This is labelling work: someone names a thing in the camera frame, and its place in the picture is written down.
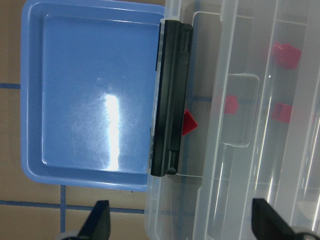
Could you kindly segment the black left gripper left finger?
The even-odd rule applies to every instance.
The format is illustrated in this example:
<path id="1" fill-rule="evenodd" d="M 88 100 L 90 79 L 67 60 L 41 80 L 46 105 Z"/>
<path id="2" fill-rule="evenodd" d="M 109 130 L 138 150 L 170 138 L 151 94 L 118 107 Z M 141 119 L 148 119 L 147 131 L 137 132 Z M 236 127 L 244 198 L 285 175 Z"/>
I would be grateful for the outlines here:
<path id="1" fill-rule="evenodd" d="M 111 235 L 110 204 L 99 200 L 77 234 L 80 240 L 108 240 Z"/>

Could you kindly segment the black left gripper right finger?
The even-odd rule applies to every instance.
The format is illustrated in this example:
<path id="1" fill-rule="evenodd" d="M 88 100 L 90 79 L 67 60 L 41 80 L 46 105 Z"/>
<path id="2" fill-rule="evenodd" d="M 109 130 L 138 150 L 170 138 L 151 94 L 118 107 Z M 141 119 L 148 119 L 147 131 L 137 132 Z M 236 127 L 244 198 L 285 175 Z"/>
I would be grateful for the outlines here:
<path id="1" fill-rule="evenodd" d="M 263 198 L 253 198 L 251 230 L 257 240 L 294 240 L 295 232 Z"/>

